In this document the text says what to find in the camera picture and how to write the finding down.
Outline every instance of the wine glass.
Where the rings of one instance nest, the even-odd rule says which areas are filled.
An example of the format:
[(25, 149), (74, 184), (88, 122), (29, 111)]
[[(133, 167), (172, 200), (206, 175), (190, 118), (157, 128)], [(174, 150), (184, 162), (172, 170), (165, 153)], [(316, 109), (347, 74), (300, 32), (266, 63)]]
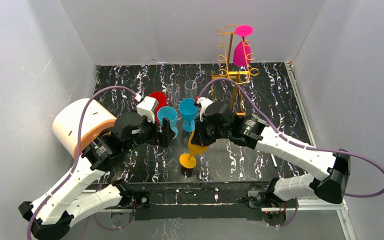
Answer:
[(184, 94), (187, 99), (195, 99), (197, 96), (198, 84), (195, 80), (187, 80), (184, 83)]
[(180, 86), (178, 84), (171, 83), (167, 86), (167, 98), (173, 104), (173, 107), (177, 109), (180, 101)]

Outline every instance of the black marble table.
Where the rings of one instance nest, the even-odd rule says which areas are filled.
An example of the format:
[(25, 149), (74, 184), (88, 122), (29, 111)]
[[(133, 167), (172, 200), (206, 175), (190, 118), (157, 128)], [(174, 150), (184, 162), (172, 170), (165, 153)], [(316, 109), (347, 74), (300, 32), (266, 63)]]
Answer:
[[(249, 83), (243, 84), (243, 88), (282, 132), (309, 143), (285, 64), (253, 63), (252, 67), (257, 68), (259, 74), (253, 76)], [(220, 68), (220, 64), (101, 66), (94, 92), (120, 85), (131, 88), (144, 97), (155, 91), (165, 92), (168, 84), (176, 83), (180, 85), (182, 100), (185, 98), (186, 80), (196, 80), (199, 93), (211, 80), (211, 72), (218, 73)], [(229, 104), (232, 92), (233, 86), (228, 82), (214, 85), (216, 101)], [(211, 88), (205, 91), (204, 96), (211, 97)], [(116, 117), (136, 107), (131, 94), (121, 90), (107, 91), (97, 100)], [(245, 98), (242, 106), (247, 115), (256, 114)], [(98, 183), (110, 183), (118, 179), (131, 183), (269, 181), (277, 176), (289, 178), (304, 174), (302, 169), (277, 157), (278, 167), (275, 168), (271, 156), (265, 152), (239, 147), (228, 140), (218, 140), (200, 157), (196, 156), (197, 165), (193, 173), (185, 176), (180, 167), (179, 156), (188, 152), (190, 133), (183, 131), (182, 121), (180, 119), (177, 123), (179, 134), (169, 148), (148, 144), (139, 146), (125, 156), (123, 162), (115, 165), (99, 179)]]

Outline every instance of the marble tabletop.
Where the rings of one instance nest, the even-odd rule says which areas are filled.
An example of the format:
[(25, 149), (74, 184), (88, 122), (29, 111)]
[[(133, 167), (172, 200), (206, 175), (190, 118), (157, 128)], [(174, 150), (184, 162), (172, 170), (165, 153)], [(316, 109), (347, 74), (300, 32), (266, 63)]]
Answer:
[[(254, 103), (273, 123), (287, 135), (309, 143), (297, 99), (294, 95), (286, 66), (282, 62), (252, 63), (259, 70), (257, 76), (243, 84)], [(198, 93), (211, 80), (211, 72), (218, 73), (220, 64), (174, 64), (174, 65), (123, 65), (101, 66), (98, 68), (94, 93), (102, 88), (119, 85), (131, 88), (143, 97), (152, 92), (165, 92), (167, 85), (180, 85), (180, 100), (185, 98), (184, 83), (195, 80)], [(228, 82), (214, 85), (216, 101), (230, 103), (233, 86)], [(204, 96), (211, 98), (211, 89)], [(110, 90), (97, 99), (114, 116), (135, 109), (130, 93), (122, 90)], [(256, 115), (256, 111), (244, 98), (243, 109), (247, 115)], [(236, 146), (228, 140), (218, 140), (209, 149), (197, 156), (197, 165), (188, 175), (182, 171), (179, 156), (188, 152), (189, 132), (182, 129), (182, 119), (177, 123), (178, 137), (169, 148), (144, 144), (135, 148), (115, 165), (98, 183), (110, 183), (125, 179), (131, 183), (140, 182), (229, 182), (229, 181), (270, 181), (274, 177), (289, 178), (305, 172), (291, 163), (279, 158), (274, 167), (271, 156), (247, 147)]]

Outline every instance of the gold rack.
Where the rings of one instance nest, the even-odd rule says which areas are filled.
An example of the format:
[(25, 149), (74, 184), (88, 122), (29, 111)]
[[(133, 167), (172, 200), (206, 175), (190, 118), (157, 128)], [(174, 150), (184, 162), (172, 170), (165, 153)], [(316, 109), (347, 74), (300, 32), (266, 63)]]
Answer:
[[(217, 60), (221, 63), (225, 64), (225, 68), (223, 66), (218, 70), (219, 74), (213, 73), (211, 71), (211, 80), (218, 79), (218, 78), (227, 78), (230, 80), (234, 80), (238, 85), (246, 84), (250, 81), (251, 76), (257, 76), (258, 69), (257, 68), (252, 68), (249, 65), (249, 62), (255, 59), (255, 54), (254, 53), (249, 53), (245, 56), (245, 62), (246, 62), (246, 70), (245, 71), (229, 71), (229, 60), (231, 58), (231, 52), (232, 52), (232, 42), (233, 42), (233, 36), (235, 35), (234, 31), (226, 31), (227, 28), (230, 27), (238, 27), (237, 25), (227, 25), (223, 28), (223, 30), (217, 29), (215, 30), (215, 35), (221, 36), (222, 41), (217, 42), (215, 45), (218, 48), (224, 49), (224, 55), (219, 55), (217, 57)], [(230, 35), (230, 40), (229, 40), (229, 48), (226, 50), (226, 42), (225, 42), (225, 36)], [(246, 54), (245, 47), (250, 47), (252, 42), (250, 40), (242, 40), (242, 48), (243, 48), (243, 54)], [(241, 80), (241, 76), (244, 75), (245, 81)], [(211, 85), (211, 94), (212, 94), (212, 100), (215, 100), (214, 96), (214, 84)], [(239, 94), (240, 96), (240, 101), (239, 101), (239, 106), (240, 106), (240, 111), (236, 112), (236, 114), (240, 116), (245, 116), (246, 113), (244, 109), (242, 108), (242, 101), (243, 101), (243, 96), (241, 91), (238, 90), (236, 85), (233, 88), (232, 92), (232, 98), (230, 100), (230, 109), (233, 108), (233, 105), (236, 101), (236, 95)]]

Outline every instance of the white pen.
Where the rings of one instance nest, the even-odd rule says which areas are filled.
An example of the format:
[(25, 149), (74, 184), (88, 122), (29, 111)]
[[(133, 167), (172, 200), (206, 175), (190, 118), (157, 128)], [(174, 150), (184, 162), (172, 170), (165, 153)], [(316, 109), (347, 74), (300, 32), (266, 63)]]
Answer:
[(270, 156), (271, 156), (271, 160), (273, 161), (274, 168), (277, 169), (278, 168), (278, 164), (276, 163), (275, 156), (273, 154), (270, 154)]

